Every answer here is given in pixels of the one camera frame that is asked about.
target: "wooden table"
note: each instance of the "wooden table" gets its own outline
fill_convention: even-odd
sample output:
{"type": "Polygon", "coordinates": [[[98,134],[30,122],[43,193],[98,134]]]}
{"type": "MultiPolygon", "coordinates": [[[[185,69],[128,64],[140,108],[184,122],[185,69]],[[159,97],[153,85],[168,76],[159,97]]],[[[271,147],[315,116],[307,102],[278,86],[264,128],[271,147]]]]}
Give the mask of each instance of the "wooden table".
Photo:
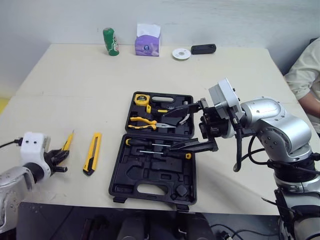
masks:
{"type": "MultiPolygon", "coordinates": [[[[133,46],[120,46],[120,54],[108,56],[104,45],[52,44],[0,115],[0,143],[24,132],[51,136],[50,149],[58,149],[74,130],[66,173],[55,173],[37,184],[26,201],[91,207],[172,210],[163,202],[129,198],[114,203],[108,188],[119,145],[125,134],[130,100],[135,91],[188,94],[197,101],[212,101],[208,89],[227,77],[241,101],[269,96],[311,124],[281,73],[263,48],[218,48],[214,54],[192,55],[186,61],[172,58],[176,47],[162,46],[160,57],[135,56],[133,46]],[[82,167],[94,132],[102,133],[96,172],[87,177],[82,167]]],[[[195,137],[201,113],[194,116],[195,137]]],[[[312,129],[311,146],[320,152],[312,129]]],[[[194,212],[277,215],[276,184],[272,169],[245,161],[233,172],[235,138],[218,138],[219,151],[196,155],[197,203],[194,212]]],[[[243,141],[243,154],[249,140],[243,141]]],[[[260,148],[254,143],[253,149],[260,148]]],[[[258,161],[268,159],[258,153],[258,161]]],[[[1,171],[19,165],[19,148],[0,150],[1,171]]]]}

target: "yellow-handled pliers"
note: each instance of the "yellow-handled pliers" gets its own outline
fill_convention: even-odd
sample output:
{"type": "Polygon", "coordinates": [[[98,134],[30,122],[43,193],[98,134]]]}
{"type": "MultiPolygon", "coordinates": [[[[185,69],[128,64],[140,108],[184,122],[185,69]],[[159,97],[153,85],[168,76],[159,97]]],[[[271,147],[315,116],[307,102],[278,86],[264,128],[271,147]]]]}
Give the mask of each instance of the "yellow-handled pliers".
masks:
{"type": "Polygon", "coordinates": [[[133,126],[133,125],[128,125],[128,128],[131,129],[146,129],[146,128],[152,128],[153,130],[156,130],[157,128],[175,128],[176,126],[172,126],[166,123],[162,122],[157,122],[156,120],[150,121],[146,118],[140,117],[140,116],[132,116],[130,117],[131,122],[137,122],[141,121],[146,123],[147,125],[144,126],[133,126]]]}

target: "beige shirt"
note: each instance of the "beige shirt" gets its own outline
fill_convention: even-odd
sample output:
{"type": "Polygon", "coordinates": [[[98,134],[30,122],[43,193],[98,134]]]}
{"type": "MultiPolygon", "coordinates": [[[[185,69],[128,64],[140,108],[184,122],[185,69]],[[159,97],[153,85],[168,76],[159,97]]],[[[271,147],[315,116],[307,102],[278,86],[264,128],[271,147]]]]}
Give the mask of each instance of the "beige shirt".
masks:
{"type": "MultiPolygon", "coordinates": [[[[320,37],[306,47],[284,78],[296,99],[312,92],[320,101],[320,37]]],[[[320,133],[320,118],[310,114],[308,117],[315,131],[320,133]]]]}

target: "black toolbox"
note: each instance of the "black toolbox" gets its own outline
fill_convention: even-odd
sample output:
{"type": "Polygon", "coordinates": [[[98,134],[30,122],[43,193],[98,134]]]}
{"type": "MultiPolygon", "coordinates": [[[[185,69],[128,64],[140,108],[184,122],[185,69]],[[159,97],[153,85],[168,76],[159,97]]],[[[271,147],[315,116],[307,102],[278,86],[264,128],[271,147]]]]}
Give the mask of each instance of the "black toolbox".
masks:
{"type": "Polygon", "coordinates": [[[195,126],[193,114],[184,124],[180,124],[181,117],[165,117],[163,113],[154,113],[156,109],[171,109],[183,104],[193,103],[190,95],[154,93],[137,91],[133,94],[129,114],[125,123],[126,134],[122,137],[116,163],[114,166],[109,193],[114,196],[113,201],[124,203],[127,198],[162,201],[176,205],[179,211],[188,211],[188,205],[197,201],[196,187],[196,159],[182,159],[163,156],[158,153],[144,153],[142,151],[165,152],[167,146],[129,146],[127,139],[151,141],[153,144],[173,145],[193,137],[195,126]],[[149,106],[153,113],[147,113],[147,107],[136,105],[135,97],[149,96],[149,106]],[[151,127],[134,129],[128,127],[145,126],[142,121],[131,121],[131,117],[142,117],[150,121],[176,126],[175,128],[151,127]],[[139,192],[141,184],[154,185],[163,190],[163,194],[139,192]]]}

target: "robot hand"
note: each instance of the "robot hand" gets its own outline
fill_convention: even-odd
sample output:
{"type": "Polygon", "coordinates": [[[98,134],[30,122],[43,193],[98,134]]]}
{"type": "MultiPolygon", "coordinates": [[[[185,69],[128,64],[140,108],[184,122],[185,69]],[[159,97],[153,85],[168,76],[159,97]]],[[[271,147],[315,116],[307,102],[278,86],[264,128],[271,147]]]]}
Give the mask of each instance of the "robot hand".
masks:
{"type": "Polygon", "coordinates": [[[235,172],[249,157],[259,165],[274,169],[278,189],[274,191],[285,239],[311,240],[320,237],[320,172],[315,161],[320,159],[309,145],[311,130],[301,119],[288,113],[276,100],[260,97],[242,104],[227,79],[209,89],[214,106],[208,107],[205,98],[197,103],[169,110],[165,117],[184,117],[203,111],[199,124],[207,142],[192,139],[170,147],[174,152],[217,151],[217,137],[237,141],[235,172]],[[242,138],[251,137],[248,154],[242,156],[242,138]],[[251,151],[257,137],[264,148],[251,151]],[[269,160],[257,162],[252,154],[266,151],[269,160]]]}
{"type": "Polygon", "coordinates": [[[63,147],[47,153],[49,143],[48,136],[27,132],[19,143],[22,166],[0,174],[0,237],[17,226],[19,204],[35,183],[45,181],[55,172],[68,170],[57,165],[67,158],[69,150],[63,147]]]}

